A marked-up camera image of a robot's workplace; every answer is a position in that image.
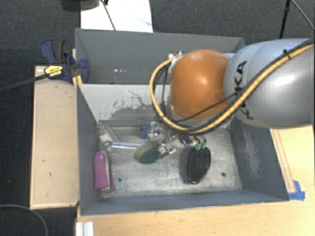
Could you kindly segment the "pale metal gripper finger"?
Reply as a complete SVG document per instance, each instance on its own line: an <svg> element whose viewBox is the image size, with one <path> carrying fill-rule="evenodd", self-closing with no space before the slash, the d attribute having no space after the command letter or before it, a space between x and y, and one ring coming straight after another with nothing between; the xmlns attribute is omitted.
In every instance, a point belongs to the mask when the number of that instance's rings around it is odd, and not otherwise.
<svg viewBox="0 0 315 236"><path fill-rule="evenodd" d="M169 143L162 143L157 148L157 157L158 158L165 158L176 152L176 149Z"/></svg>
<svg viewBox="0 0 315 236"><path fill-rule="evenodd" d="M148 129L148 139L150 141L162 141L164 138L163 128L160 123L151 122Z"/></svg>

